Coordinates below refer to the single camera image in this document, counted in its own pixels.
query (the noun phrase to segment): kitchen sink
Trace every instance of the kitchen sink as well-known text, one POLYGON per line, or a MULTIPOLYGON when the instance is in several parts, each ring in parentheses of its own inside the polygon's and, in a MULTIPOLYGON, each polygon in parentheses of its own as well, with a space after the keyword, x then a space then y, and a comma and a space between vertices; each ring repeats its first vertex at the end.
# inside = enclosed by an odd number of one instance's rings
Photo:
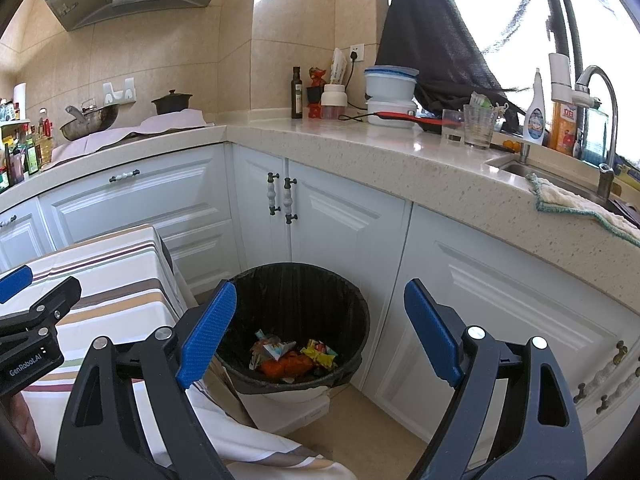
POLYGON ((549 173, 548 171, 541 170, 540 168, 536 168, 534 166, 529 166, 528 164, 522 164, 521 162, 517 162, 516 160, 507 162, 503 166, 500 166, 499 169, 508 171, 509 173, 515 174, 517 176, 527 176, 530 173, 535 173, 537 176, 546 178, 549 182, 555 184, 558 187, 561 187, 562 189, 570 191, 578 196, 584 197, 587 200, 591 200, 599 206, 602 206, 607 211, 615 213, 616 215, 626 217, 622 210, 611 200, 604 200, 602 197, 599 197, 595 191, 579 186, 575 182, 571 182, 570 180, 567 180, 556 174, 549 173))

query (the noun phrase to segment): speckled stone countertop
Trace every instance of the speckled stone countertop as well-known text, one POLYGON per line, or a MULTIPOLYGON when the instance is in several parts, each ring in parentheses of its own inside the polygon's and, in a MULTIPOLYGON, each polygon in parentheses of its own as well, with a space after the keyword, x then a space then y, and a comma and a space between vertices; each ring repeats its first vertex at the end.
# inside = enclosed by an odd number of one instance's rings
POLYGON ((499 165, 512 155, 443 146, 440 136, 417 128, 277 119, 145 137, 69 161, 7 190, 0 195, 0 212, 87 174, 224 141, 412 200, 533 254, 640 312, 640 249, 587 218, 536 211, 524 178, 488 164, 499 165))

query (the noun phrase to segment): cabinet handle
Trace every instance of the cabinet handle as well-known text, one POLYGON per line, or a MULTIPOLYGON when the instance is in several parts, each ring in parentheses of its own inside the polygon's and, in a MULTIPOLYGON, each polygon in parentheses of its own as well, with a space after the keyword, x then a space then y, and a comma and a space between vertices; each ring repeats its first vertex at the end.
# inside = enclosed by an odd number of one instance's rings
POLYGON ((298 181, 289 177, 284 179, 284 199, 282 199, 282 205, 284 206, 284 218, 287 220, 287 225, 291 224, 292 220, 297 220, 298 215, 292 215, 293 212, 291 206, 293 205, 293 196, 291 194, 291 184, 297 184, 298 181))
POLYGON ((627 377, 624 381, 622 381, 616 391, 613 392, 609 397, 602 396, 600 400, 602 400, 602 405, 596 409, 596 415, 599 415, 604 410, 609 408, 613 403, 615 403, 620 397, 622 397, 625 392, 631 388, 631 386, 640 379, 640 366, 636 368, 636 371, 633 372, 629 377, 627 377))
POLYGON ((580 402, 581 400, 586 399, 597 388, 602 386, 607 381, 609 376, 613 373, 613 371, 616 369, 616 367, 622 362, 622 359, 624 359, 626 353, 628 352, 628 349, 625 346, 625 342, 618 341, 616 343, 616 348, 618 349, 618 353, 613 357, 611 361, 609 361, 605 365, 605 367, 602 370, 599 370, 596 372, 596 374, 594 375, 590 383, 578 384, 579 393, 574 397, 574 404, 578 404, 578 402, 580 402))
POLYGON ((0 222, 0 229, 2 229, 3 227, 7 227, 9 224, 14 223, 17 219, 18 217, 16 215, 13 215, 11 218, 9 218, 8 222, 0 222))
POLYGON ((276 207, 276 185, 274 184, 274 178, 280 178, 280 174, 267 174, 267 198, 269 199, 269 214, 271 216, 276 216, 276 211, 281 211, 280 207, 276 207))
POLYGON ((117 182, 119 180, 124 180, 125 178, 130 178, 132 176, 138 176, 140 174, 140 170, 133 170, 129 173, 123 173, 121 175, 116 175, 116 176, 112 176, 109 179, 109 182, 113 183, 113 182, 117 182))

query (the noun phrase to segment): beige floor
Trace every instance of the beige floor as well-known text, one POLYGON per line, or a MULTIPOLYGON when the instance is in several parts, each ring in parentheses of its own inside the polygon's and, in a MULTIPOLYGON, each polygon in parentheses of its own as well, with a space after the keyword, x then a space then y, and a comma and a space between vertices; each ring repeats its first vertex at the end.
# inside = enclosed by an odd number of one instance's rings
POLYGON ((288 437, 345 465, 358 480, 405 480, 426 448, 352 386, 331 399, 328 415, 288 437))

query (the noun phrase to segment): white spray bottle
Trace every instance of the white spray bottle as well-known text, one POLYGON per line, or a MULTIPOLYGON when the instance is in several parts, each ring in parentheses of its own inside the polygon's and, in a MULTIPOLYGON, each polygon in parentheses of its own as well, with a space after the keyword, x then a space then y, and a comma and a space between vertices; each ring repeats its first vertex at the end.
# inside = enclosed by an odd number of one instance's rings
POLYGON ((542 76, 537 68, 533 81, 533 101, 524 116, 522 138, 528 142, 542 144, 545 138, 545 124, 545 97, 542 93, 542 76))

